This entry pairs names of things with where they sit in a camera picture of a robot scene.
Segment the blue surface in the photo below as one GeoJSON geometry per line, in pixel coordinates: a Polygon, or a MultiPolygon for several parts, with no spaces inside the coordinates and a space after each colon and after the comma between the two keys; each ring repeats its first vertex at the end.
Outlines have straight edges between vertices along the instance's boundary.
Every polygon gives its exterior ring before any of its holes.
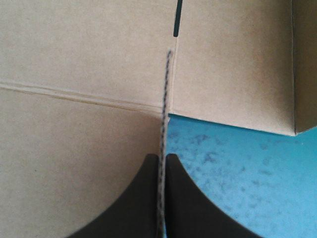
{"type": "Polygon", "coordinates": [[[265,238],[317,237],[317,128],[290,137],[170,117],[167,152],[224,212],[265,238]]]}

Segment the cardboard flap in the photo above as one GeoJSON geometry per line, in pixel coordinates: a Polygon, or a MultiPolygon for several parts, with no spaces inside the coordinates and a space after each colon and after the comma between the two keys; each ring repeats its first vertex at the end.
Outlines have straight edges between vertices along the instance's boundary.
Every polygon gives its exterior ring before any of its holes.
{"type": "Polygon", "coordinates": [[[317,125],[317,1],[295,0],[296,131],[317,125]]]}
{"type": "Polygon", "coordinates": [[[172,0],[2,0],[0,86],[159,111],[175,9],[172,0]]]}
{"type": "Polygon", "coordinates": [[[291,1],[184,1],[171,111],[294,135],[291,1]]]}
{"type": "Polygon", "coordinates": [[[159,151],[159,116],[3,89],[0,102],[3,238],[67,237],[159,151]]]}

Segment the black line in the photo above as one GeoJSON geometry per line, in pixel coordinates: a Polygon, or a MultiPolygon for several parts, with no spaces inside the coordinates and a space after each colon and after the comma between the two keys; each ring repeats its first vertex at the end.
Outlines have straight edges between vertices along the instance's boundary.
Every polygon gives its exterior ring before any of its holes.
{"type": "Polygon", "coordinates": [[[183,0],[177,1],[177,8],[176,8],[176,14],[175,14],[175,23],[174,23],[174,37],[178,37],[178,31],[179,31],[179,24],[180,24],[180,15],[182,13],[182,4],[183,0]]]}

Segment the cardboard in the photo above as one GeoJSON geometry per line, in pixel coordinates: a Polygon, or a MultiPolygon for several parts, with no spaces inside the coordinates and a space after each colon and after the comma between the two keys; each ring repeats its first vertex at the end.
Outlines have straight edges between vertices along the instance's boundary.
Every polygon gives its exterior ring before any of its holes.
{"type": "Polygon", "coordinates": [[[285,135],[316,126],[317,4],[293,2],[184,1],[170,111],[285,135]]]}
{"type": "Polygon", "coordinates": [[[0,102],[3,238],[66,237],[159,152],[158,115],[12,90],[0,102]]]}
{"type": "Polygon", "coordinates": [[[317,2],[294,1],[296,131],[317,125],[317,2]]]}
{"type": "Polygon", "coordinates": [[[65,237],[157,153],[171,113],[296,135],[317,124],[312,1],[0,0],[0,237],[65,237]]]}

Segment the black and white twine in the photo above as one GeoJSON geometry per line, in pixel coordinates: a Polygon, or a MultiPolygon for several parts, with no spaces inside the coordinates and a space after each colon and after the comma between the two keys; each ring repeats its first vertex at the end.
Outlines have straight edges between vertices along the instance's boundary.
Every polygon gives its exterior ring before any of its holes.
{"type": "Polygon", "coordinates": [[[158,233],[157,238],[162,238],[164,233],[164,190],[165,190],[165,139],[166,139],[166,125],[167,125],[167,97],[168,97],[168,77],[169,77],[169,63],[172,56],[172,50],[169,50],[166,55],[165,79],[164,79],[164,96],[162,108],[162,124],[160,132],[159,145],[159,162],[158,162],[158,204],[157,204],[157,221],[158,233]]]}

